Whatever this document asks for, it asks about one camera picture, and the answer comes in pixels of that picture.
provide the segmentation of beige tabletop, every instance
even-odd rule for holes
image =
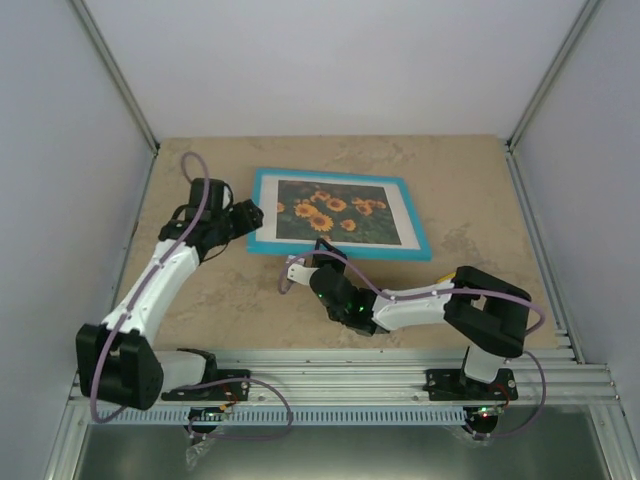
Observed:
[[[433,260],[358,260],[380,287],[425,286],[473,265],[525,290],[549,311],[502,146],[491,136],[182,138],[162,143],[152,172],[120,292],[148,263],[160,228],[186,203],[180,172],[188,150],[236,201],[249,198],[257,167],[403,177],[433,250]],[[200,174],[197,163],[192,176]],[[310,289],[276,289],[284,257],[247,253],[246,238],[199,267],[169,307],[154,348],[461,348],[469,341],[448,325],[424,325],[366,338],[330,321]],[[529,322],[536,320],[531,314]],[[554,322],[527,346],[555,348]]]

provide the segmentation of white wall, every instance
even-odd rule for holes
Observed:
[[[42,478],[151,155],[67,2],[0,7],[0,465]]]
[[[506,138],[584,0],[87,3],[159,138]]]
[[[608,362],[640,444],[640,2],[604,2],[521,160],[588,360]]]

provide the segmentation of orange flower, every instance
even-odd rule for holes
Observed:
[[[358,210],[365,217],[368,217],[373,213],[373,209],[367,205],[366,203],[362,203],[360,205],[356,205],[356,210]]]
[[[295,210],[296,215],[302,218],[308,218],[311,215],[315,215],[316,213],[318,213],[318,209],[316,207],[314,207],[313,205],[306,205],[304,203],[299,203],[298,205],[296,205]]]
[[[329,193],[325,192],[324,190],[317,190],[314,197],[319,198],[322,201],[327,201],[331,198],[331,195],[329,195]]]
[[[328,232],[333,228],[333,220],[331,220],[331,217],[323,213],[316,213],[312,215],[309,219],[309,223],[317,232]]]
[[[340,226],[344,228],[347,232],[353,232],[356,229],[356,222],[354,222],[349,218],[347,220],[343,220],[342,222],[340,222]]]
[[[345,208],[347,208],[347,204],[344,200],[339,198],[330,198],[327,200],[327,207],[334,212],[341,212]]]

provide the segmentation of gray floor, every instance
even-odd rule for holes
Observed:
[[[519,425],[529,412],[508,411],[501,428]],[[483,446],[458,428],[299,427],[273,442],[217,441],[191,472],[188,446],[180,427],[92,427],[76,479],[608,478],[589,417],[552,408],[526,433]]]

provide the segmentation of picture frame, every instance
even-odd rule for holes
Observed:
[[[259,168],[252,199],[264,219],[249,253],[295,255],[320,237],[350,258],[432,258],[403,178]]]

